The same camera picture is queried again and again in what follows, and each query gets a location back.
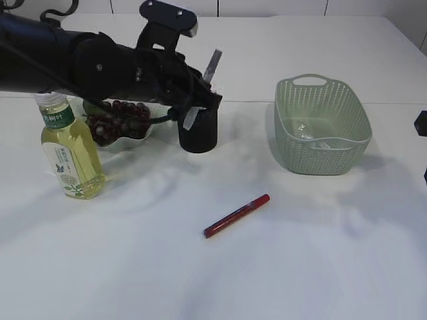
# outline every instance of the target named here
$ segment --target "red marker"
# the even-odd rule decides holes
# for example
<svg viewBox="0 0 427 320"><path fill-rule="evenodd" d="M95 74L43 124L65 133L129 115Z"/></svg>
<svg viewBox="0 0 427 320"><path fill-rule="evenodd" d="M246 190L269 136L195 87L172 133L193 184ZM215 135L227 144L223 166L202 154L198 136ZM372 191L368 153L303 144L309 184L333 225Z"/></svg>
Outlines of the red marker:
<svg viewBox="0 0 427 320"><path fill-rule="evenodd" d="M240 209L229 214L227 217L224 217L223 219L219 220L217 223L214 223L210 227L206 228L203 232L203 234L205 235L205 238L208 239L216 235L218 232L220 232L221 230L224 230L229 225L232 225L233 223L245 217L246 215L249 215L252 211L255 211L256 209L258 209L259 207L267 203L269 200L270 200L270 196L265 194L259 197L258 199L255 199L252 202L249 202L247 205L244 205Z"/></svg>

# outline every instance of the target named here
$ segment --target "plastic basket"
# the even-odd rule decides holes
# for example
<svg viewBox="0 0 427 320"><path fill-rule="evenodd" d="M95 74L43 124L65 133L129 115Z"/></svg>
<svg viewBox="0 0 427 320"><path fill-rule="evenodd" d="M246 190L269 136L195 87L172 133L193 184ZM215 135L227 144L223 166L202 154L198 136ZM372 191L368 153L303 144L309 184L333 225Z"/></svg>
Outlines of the plastic basket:
<svg viewBox="0 0 427 320"><path fill-rule="evenodd" d="M306 78L316 78L322 84L299 84ZM368 117L356 94L344 82L321 75L280 81L274 122L284 165L305 175L348 172L372 137Z"/></svg>

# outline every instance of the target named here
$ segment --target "white bottle cap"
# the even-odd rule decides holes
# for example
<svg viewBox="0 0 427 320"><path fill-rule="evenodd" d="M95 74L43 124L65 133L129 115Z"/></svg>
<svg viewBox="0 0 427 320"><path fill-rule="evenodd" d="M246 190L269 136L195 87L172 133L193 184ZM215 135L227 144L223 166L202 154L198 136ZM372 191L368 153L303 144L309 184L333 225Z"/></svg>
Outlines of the white bottle cap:
<svg viewBox="0 0 427 320"><path fill-rule="evenodd" d="M34 93L35 102L40 107L53 107L54 105L60 105L67 101L67 98L62 93Z"/></svg>

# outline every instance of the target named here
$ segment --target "red grapes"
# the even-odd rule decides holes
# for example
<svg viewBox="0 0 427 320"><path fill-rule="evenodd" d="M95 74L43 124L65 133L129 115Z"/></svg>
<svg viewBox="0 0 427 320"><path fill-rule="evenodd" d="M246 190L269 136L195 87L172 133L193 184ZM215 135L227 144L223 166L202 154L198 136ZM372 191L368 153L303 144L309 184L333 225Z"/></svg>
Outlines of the red grapes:
<svg viewBox="0 0 427 320"><path fill-rule="evenodd" d="M91 129L93 140L101 147L110 145L120 137L143 139L150 126L138 119L149 119L149 108L143 103L115 100L112 104L104 101L103 105L111 114L87 115L87 124Z"/></svg>

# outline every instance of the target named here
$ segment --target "yellow liquid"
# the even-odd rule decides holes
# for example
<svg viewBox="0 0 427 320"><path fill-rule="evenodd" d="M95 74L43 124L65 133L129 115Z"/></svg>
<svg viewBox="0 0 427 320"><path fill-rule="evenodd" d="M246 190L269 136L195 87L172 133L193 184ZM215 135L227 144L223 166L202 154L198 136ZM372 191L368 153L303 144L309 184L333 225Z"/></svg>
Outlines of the yellow liquid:
<svg viewBox="0 0 427 320"><path fill-rule="evenodd" d="M69 106L68 102L53 107L39 107L44 115L61 112ZM105 185L105 177L98 157L95 142L89 127L79 119L61 129L44 128L41 143L58 143L68 148L79 175L83 194L67 195L77 199L90 199L96 196Z"/></svg>

